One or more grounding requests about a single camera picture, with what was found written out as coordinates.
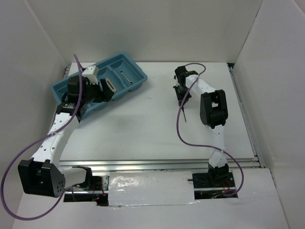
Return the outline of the silver utility knife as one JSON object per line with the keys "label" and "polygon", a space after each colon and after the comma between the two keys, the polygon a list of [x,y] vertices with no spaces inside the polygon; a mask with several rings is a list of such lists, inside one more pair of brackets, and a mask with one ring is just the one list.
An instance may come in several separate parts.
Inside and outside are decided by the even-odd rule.
{"label": "silver utility knife", "polygon": [[111,82],[110,79],[106,79],[106,83],[107,83],[108,87],[109,87],[113,92],[116,92],[116,91],[117,91],[116,87],[114,86],[114,84]]}

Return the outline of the red handled screwdriver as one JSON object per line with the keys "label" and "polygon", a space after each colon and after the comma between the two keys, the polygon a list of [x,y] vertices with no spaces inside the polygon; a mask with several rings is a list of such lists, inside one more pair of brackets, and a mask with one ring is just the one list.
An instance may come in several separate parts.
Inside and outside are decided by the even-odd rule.
{"label": "red handled screwdriver", "polygon": [[184,121],[187,122],[185,112],[184,112],[184,106],[182,106],[181,111],[183,113]]}

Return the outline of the small silver ratchet wrench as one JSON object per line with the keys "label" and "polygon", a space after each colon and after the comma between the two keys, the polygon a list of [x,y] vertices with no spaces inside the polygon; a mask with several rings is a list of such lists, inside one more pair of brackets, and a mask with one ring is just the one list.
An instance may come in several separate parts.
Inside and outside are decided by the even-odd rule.
{"label": "small silver ratchet wrench", "polygon": [[130,78],[124,73],[124,71],[121,71],[121,74],[125,77],[125,79],[129,82],[129,84],[133,84],[133,81],[130,80]]}

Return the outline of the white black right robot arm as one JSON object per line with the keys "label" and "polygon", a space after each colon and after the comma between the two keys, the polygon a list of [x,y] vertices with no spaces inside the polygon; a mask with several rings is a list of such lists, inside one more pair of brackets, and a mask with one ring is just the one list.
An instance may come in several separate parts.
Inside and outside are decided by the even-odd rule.
{"label": "white black right robot arm", "polygon": [[214,89],[199,78],[196,71],[188,71],[185,66],[175,69],[174,79],[177,85],[173,88],[181,112],[184,111],[183,106],[192,97],[190,91],[200,97],[200,120],[213,136],[213,151],[208,161],[207,182],[213,187],[218,187],[229,175],[228,162],[223,152],[224,125],[228,118],[225,92]]}

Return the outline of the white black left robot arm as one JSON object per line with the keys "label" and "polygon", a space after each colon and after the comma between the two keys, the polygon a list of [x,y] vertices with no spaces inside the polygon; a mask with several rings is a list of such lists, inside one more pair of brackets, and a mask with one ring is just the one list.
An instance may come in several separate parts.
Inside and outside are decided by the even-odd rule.
{"label": "white black left robot arm", "polygon": [[29,160],[22,160],[18,165],[26,194],[57,198],[69,187],[89,190],[94,185],[89,167],[61,167],[59,161],[71,134],[84,117],[87,105],[110,101],[115,87],[108,78],[93,84],[87,77],[73,76],[68,79],[67,88],[57,107],[49,137]]}

